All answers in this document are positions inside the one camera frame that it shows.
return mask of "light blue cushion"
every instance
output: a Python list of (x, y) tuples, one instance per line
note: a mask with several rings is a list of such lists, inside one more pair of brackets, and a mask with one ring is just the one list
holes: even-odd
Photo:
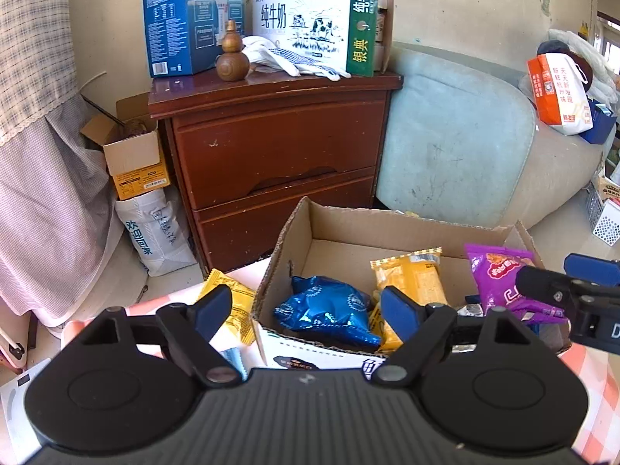
[(421, 49), (399, 44), (392, 50), (389, 69), (404, 76), (404, 86), (392, 97), (377, 197), (390, 209), (495, 227), (536, 127), (527, 98), (497, 77), (516, 85), (523, 73), (430, 49), (452, 59), (446, 60), (416, 48)]

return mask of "green box side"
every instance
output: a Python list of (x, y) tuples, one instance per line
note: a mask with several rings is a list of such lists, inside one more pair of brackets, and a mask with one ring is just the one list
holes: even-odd
[[(377, 9), (379, 0), (363, 0), (368, 2), (368, 11), (360, 12), (357, 0), (351, 0), (349, 15), (348, 50), (346, 51), (346, 71), (364, 77), (373, 76), (374, 37), (377, 27)], [(359, 22), (366, 26), (358, 29)]]

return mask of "sofa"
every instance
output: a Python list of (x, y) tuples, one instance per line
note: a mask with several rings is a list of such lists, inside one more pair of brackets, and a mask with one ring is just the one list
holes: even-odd
[(526, 227), (596, 171), (605, 145), (540, 122), (524, 73), (464, 54), (395, 43), (393, 94), (377, 181), (388, 208), (483, 227)]

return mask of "cabinet top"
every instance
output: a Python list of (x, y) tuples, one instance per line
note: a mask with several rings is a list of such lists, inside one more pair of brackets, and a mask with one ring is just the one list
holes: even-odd
[(188, 77), (165, 77), (153, 80), (149, 98), (151, 116), (163, 119), (194, 110), (204, 110), (232, 103), (259, 101), (263, 98), (298, 94), (356, 90), (395, 90), (402, 87), (402, 77), (386, 72), (374, 77), (351, 77), (337, 82), (324, 77), (291, 77), (285, 72), (250, 72), (245, 80), (224, 82), (214, 69)]

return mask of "ribbed gray panel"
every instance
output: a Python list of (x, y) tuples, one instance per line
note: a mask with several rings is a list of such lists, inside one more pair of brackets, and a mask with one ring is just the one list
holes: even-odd
[(29, 465), (580, 465), (563, 450), (520, 460), (456, 449), (410, 396), (361, 371), (254, 369), (249, 382), (210, 391), (187, 423), (152, 446), (116, 457), (43, 449)]

